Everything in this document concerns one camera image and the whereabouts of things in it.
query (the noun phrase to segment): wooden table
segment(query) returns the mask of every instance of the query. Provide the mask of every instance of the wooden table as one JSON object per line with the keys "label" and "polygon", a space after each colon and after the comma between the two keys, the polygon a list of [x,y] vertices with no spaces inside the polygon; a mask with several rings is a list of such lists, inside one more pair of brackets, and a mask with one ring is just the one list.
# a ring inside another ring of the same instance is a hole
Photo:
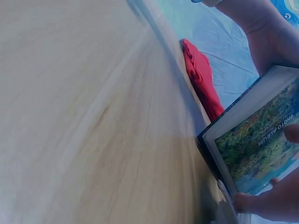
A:
{"label": "wooden table", "polygon": [[154,0],[0,2],[0,223],[207,223],[205,119]]}

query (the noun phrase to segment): book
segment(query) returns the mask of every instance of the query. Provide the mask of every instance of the book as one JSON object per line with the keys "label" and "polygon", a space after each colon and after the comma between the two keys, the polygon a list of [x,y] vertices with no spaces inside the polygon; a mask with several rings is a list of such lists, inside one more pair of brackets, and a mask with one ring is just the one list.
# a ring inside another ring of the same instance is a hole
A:
{"label": "book", "polygon": [[299,68],[275,65],[199,136],[201,152],[233,197],[258,195],[299,167],[284,127],[299,123]]}

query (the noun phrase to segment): blue bedsheet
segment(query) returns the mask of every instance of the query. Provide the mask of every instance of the blue bedsheet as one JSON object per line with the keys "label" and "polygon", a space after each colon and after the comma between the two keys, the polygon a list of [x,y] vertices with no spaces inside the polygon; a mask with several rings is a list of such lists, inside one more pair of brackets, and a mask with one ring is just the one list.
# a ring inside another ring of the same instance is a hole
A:
{"label": "blue bedsheet", "polygon": [[[232,104],[258,77],[243,31],[215,8],[191,0],[157,0],[178,39],[187,38],[207,55],[222,105]],[[297,29],[299,0],[272,0]]]}

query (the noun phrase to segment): red cloth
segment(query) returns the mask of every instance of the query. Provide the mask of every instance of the red cloth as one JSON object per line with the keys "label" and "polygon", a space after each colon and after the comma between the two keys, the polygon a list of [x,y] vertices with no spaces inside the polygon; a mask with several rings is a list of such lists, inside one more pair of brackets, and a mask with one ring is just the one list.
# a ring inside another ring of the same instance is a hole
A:
{"label": "red cloth", "polygon": [[224,112],[224,108],[213,86],[209,60],[187,39],[183,39],[182,44],[188,76],[209,119],[213,122]]}

